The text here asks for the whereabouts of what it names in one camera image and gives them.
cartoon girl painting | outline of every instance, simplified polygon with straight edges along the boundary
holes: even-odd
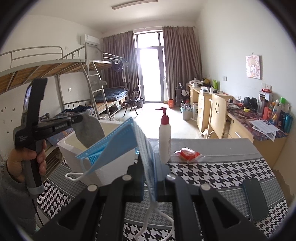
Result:
[[[259,55],[246,56],[247,77],[260,79]]]

wooden chair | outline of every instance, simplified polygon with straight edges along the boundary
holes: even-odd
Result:
[[[134,88],[133,89],[133,92],[129,95],[130,99],[124,101],[124,103],[126,105],[126,110],[127,110],[128,106],[130,104],[132,104],[131,109],[134,108],[134,110],[135,110],[135,112],[136,112],[137,115],[139,115],[139,114],[136,111],[136,108],[134,106],[134,103],[136,104],[140,100],[140,89],[141,89],[140,87],[141,87],[141,85],[138,85],[136,88]]]
[[[207,139],[213,133],[216,133],[218,138],[222,138],[226,125],[226,100],[222,97],[213,94],[211,101],[210,122],[208,127]]]

person's arm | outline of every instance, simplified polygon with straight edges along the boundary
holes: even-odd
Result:
[[[46,174],[46,148],[43,142],[42,151],[37,157],[39,173]],[[0,163],[0,198],[6,205],[9,213],[15,218],[18,224],[28,233],[33,234],[36,230],[35,209],[32,198],[25,183],[25,176],[22,173],[21,161],[29,161],[36,157],[36,152],[23,148],[13,149],[7,161]]]

black cable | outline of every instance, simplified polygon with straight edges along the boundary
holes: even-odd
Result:
[[[38,216],[38,218],[39,218],[39,220],[40,220],[40,222],[41,222],[41,224],[42,224],[42,227],[43,227],[44,225],[43,225],[43,223],[42,223],[42,221],[41,221],[41,218],[40,218],[40,216],[39,216],[39,214],[38,214],[38,212],[37,212],[37,208],[36,208],[36,206],[35,206],[34,199],[32,199],[32,203],[33,203],[34,209],[35,209],[35,211],[36,211],[36,213],[37,213],[37,216]]]

bunk bed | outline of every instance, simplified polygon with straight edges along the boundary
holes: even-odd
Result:
[[[0,94],[3,94],[13,88],[17,88],[23,84],[31,82],[34,78],[48,78],[55,76],[58,82],[57,86],[57,94],[60,101],[61,111],[65,111],[66,109],[74,109],[77,106],[84,105],[84,106],[91,106],[94,109],[94,115],[99,119],[99,114],[103,111],[107,111],[109,118],[112,117],[113,114],[110,113],[109,108],[111,106],[116,105],[119,103],[120,105],[123,104],[123,101],[128,97],[128,93],[126,92],[121,98],[114,100],[114,101],[107,101],[103,84],[99,85],[98,89],[93,90],[91,85],[90,77],[97,76],[99,79],[99,83],[103,83],[100,75],[100,71],[106,68],[110,68],[112,66],[112,62],[120,62],[123,61],[123,57],[116,56],[109,53],[102,53],[102,60],[90,60],[87,56],[87,47],[91,45],[91,47],[97,48],[101,53],[102,51],[96,46],[89,43],[85,43],[84,46],[75,49],[74,51],[63,55],[63,48],[60,46],[38,46],[38,47],[28,47],[28,48],[21,48],[12,51],[8,51],[5,53],[0,54],[1,56],[9,56],[10,57],[10,68],[0,72]],[[48,49],[51,52],[46,53],[35,53],[38,49]],[[35,54],[30,54],[26,56],[19,56],[15,53],[23,50],[32,50]],[[84,52],[84,58],[80,59],[81,52]],[[13,67],[13,63],[15,60],[28,58],[32,56],[41,56],[41,55],[59,55],[60,58],[54,60],[46,60],[46,61],[39,61],[33,62],[28,64],[23,64],[19,66]],[[68,74],[68,73],[77,73],[83,72],[86,83],[89,88],[89,99],[77,100],[70,103],[64,103],[63,95],[61,91],[61,83],[60,83],[60,75],[61,74]],[[125,83],[125,88],[127,89],[127,84],[125,80],[125,68],[122,72],[123,82]],[[102,103],[96,103],[94,94],[101,93],[103,96]],[[63,139],[69,133],[64,133],[64,135],[60,135],[57,137],[57,141],[59,139]],[[55,168],[63,161],[63,157],[60,154],[60,151],[56,145],[52,145],[50,141],[47,140],[48,148],[46,150],[46,162],[47,162],[47,173],[46,177],[48,177]]]

